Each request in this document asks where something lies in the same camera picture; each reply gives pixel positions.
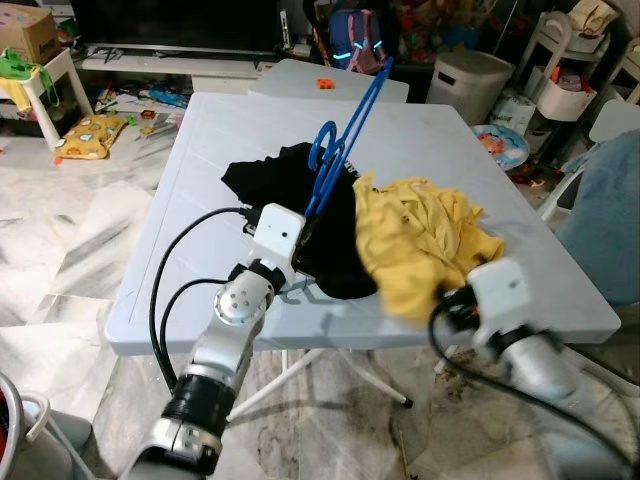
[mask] tile floor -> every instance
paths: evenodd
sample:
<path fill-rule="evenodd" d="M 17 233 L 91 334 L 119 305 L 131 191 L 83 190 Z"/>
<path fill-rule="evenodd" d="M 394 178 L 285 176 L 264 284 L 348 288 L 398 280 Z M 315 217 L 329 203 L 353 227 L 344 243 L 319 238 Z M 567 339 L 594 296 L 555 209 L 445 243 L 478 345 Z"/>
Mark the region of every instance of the tile floor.
<path fill-rule="evenodd" d="M 175 135 L 137 136 L 126 128 L 108 160 L 54 166 L 43 140 L 0 134 L 0 369 L 19 389 L 42 391 L 54 408 L 93 422 L 83 455 L 103 478 L 122 473 L 168 399 L 152 358 L 118 359 L 102 336 Z M 516 401 L 448 372 L 435 375 L 427 348 L 358 356 L 414 407 L 372 390 L 327 351 L 230 425 L 214 478 L 548 478 L 528 412 Z M 470 352 L 460 360 L 500 374 Z M 280 362 L 278 352 L 257 354 L 241 399 L 274 378 Z M 600 417 L 631 449 L 619 403 L 589 385 Z"/>

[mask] black cable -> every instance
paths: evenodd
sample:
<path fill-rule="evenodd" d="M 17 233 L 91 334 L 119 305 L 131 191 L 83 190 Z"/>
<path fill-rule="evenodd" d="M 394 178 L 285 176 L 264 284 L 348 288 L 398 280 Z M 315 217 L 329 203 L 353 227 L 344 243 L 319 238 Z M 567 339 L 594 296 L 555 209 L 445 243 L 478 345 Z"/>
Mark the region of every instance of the black cable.
<path fill-rule="evenodd" d="M 180 295 L 182 295 L 182 293 L 185 290 L 193 287 L 194 285 L 202 285 L 203 283 L 213 283 L 216 285 L 222 285 L 227 282 L 226 280 L 218 280 L 215 278 L 199 278 L 197 280 L 191 280 L 190 282 L 185 283 L 178 290 L 176 290 L 176 292 L 173 294 L 173 296 L 169 300 L 169 303 L 167 303 L 167 308 L 165 308 L 164 314 L 162 315 L 162 320 L 160 321 L 160 351 L 162 352 L 162 355 L 165 361 L 167 362 L 167 365 L 171 369 L 171 373 L 173 374 L 174 377 L 176 376 L 176 374 L 173 369 L 173 365 L 171 365 L 171 359 L 169 358 L 169 351 L 167 350 L 167 322 L 169 321 L 169 315 L 171 314 L 171 309 L 173 308 L 173 305 L 178 301 L 178 298 L 180 298 Z M 173 390 L 175 388 L 175 384 L 170 385 L 169 388 Z"/>
<path fill-rule="evenodd" d="M 478 383 L 482 383 L 483 385 L 491 387 L 502 393 L 506 393 L 507 395 L 510 395 L 519 400 L 522 400 L 523 402 L 529 403 L 531 405 L 535 405 L 536 407 L 540 407 L 548 411 L 549 413 L 552 413 L 553 415 L 560 417 L 563 420 L 573 424 L 574 426 L 584 430 L 589 435 L 591 435 L 596 440 L 598 440 L 598 442 L 600 442 L 613 456 L 615 456 L 622 463 L 622 465 L 624 465 L 627 468 L 631 468 L 631 461 L 629 460 L 627 455 L 620 449 L 620 447 L 618 447 L 615 443 L 613 443 L 612 440 L 607 438 L 606 435 L 599 432 L 598 430 L 596 430 L 595 428 L 593 428 L 591 425 L 584 422 L 580 418 L 576 417 L 575 415 L 569 412 L 562 410 L 561 408 L 556 407 L 555 405 L 552 405 L 546 402 L 545 400 L 542 400 L 541 398 L 534 397 L 533 395 L 529 395 L 528 393 L 518 390 L 517 388 L 511 387 L 497 380 L 493 380 L 491 378 L 485 377 L 480 373 L 467 370 L 462 365 L 454 362 L 449 357 L 447 357 L 447 355 L 444 353 L 444 350 L 436 340 L 436 335 L 435 335 L 436 317 L 443 310 L 444 308 L 442 304 L 438 305 L 435 308 L 435 310 L 431 314 L 428 330 L 429 330 L 429 343 L 431 344 L 431 347 L 435 350 L 438 356 L 442 358 L 442 360 L 447 365 L 447 367 L 458 372 L 459 374 L 463 375 L 464 377 L 470 380 L 474 380 Z"/>
<path fill-rule="evenodd" d="M 160 350 L 160 345 L 158 343 L 158 334 L 156 332 L 156 302 L 158 300 L 158 287 L 160 286 L 160 279 L 162 278 L 162 272 L 164 271 L 164 267 L 169 259 L 169 255 L 176 247 L 176 245 L 182 240 L 191 230 L 200 225 L 205 220 L 208 220 L 211 217 L 215 217 L 221 213 L 243 213 L 244 208 L 238 207 L 227 207 L 227 208 L 219 208 L 218 210 L 214 210 L 212 212 L 206 213 L 201 216 L 194 222 L 192 222 L 187 228 L 182 230 L 180 234 L 173 239 L 167 250 L 164 252 L 162 256 L 162 260 L 160 260 L 160 265 L 158 266 L 158 272 L 156 273 L 156 278 L 153 281 L 153 287 L 151 289 L 151 300 L 149 302 L 149 336 L 151 337 L 151 346 L 153 348 L 153 354 L 156 357 L 158 365 L 160 366 L 160 371 L 162 372 L 162 376 L 164 377 L 169 390 L 173 393 L 172 385 L 178 381 L 175 373 L 173 372 L 173 368 L 171 367 L 171 363 L 164 358 L 162 351 Z"/>

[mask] white stool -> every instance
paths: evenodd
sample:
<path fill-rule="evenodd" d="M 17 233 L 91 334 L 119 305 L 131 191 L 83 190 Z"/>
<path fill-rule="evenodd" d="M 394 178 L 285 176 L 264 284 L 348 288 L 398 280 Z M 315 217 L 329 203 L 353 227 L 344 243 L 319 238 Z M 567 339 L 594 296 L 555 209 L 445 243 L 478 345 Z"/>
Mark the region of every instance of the white stool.
<path fill-rule="evenodd" d="M 78 102 L 78 106 L 80 107 L 80 111 L 83 115 L 91 115 L 93 113 L 93 109 L 91 108 L 91 104 L 89 103 L 89 99 L 87 98 L 87 94 L 84 93 L 84 89 L 82 88 L 82 84 L 80 83 L 80 78 L 78 77 L 76 68 L 73 65 L 73 60 L 71 60 L 71 55 L 69 54 L 68 48 L 65 48 L 53 60 L 47 63 L 45 65 L 45 68 L 47 69 L 47 72 L 49 72 L 51 81 L 54 84 L 65 73 L 69 74 L 71 88 L 73 89 L 73 93 Z M 44 93 L 44 87 L 42 86 L 42 82 L 40 81 L 40 75 L 33 75 L 29 80 L 22 80 L 20 83 L 24 87 L 24 90 L 27 93 L 29 100 L 31 101 L 33 112 L 38 118 L 38 124 L 40 125 L 40 129 L 42 130 L 45 140 L 47 141 L 49 150 L 53 151 L 53 149 L 56 147 L 56 143 L 58 142 L 58 140 L 60 140 L 60 135 L 58 135 L 56 127 L 53 125 L 53 122 L 51 121 L 46 108 L 40 101 L 40 95 Z M 10 97 L 4 90 L 0 90 L 0 99 L 4 98 L 8 99 Z"/>

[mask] black cloth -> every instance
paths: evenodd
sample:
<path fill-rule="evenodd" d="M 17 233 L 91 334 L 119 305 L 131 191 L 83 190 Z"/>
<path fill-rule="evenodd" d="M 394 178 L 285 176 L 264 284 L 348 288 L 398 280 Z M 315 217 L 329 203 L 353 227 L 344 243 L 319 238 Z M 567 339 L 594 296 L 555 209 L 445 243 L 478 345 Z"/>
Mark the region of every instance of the black cloth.
<path fill-rule="evenodd" d="M 311 144 L 300 143 L 282 147 L 276 158 L 232 163 L 222 181 L 242 203 L 258 208 L 277 203 L 304 215 L 316 179 L 316 172 L 308 167 L 310 150 Z M 324 210 L 311 222 L 311 236 L 295 259 L 296 270 L 315 277 L 318 287 L 334 298 L 366 297 L 377 290 L 356 250 L 353 182 L 358 176 L 345 164 Z"/>

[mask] yellow fabric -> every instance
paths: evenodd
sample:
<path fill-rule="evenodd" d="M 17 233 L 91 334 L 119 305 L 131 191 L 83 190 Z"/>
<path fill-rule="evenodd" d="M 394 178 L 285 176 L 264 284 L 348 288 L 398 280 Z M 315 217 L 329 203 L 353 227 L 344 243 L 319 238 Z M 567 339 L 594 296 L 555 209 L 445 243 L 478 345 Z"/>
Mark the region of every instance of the yellow fabric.
<path fill-rule="evenodd" d="M 0 90 L 7 92 L 11 101 L 18 106 L 18 110 L 24 112 L 31 108 L 31 102 L 27 97 L 27 92 L 18 80 L 11 80 L 0 77 Z"/>
<path fill-rule="evenodd" d="M 436 294 L 464 286 L 469 271 L 502 255 L 504 241 L 477 227 L 482 208 L 458 190 L 420 177 L 380 190 L 372 182 L 368 174 L 353 185 L 360 259 L 383 309 L 424 326 Z"/>
<path fill-rule="evenodd" d="M 56 143 L 53 154 L 63 158 L 106 158 L 109 147 L 124 127 L 123 118 L 88 115 Z"/>

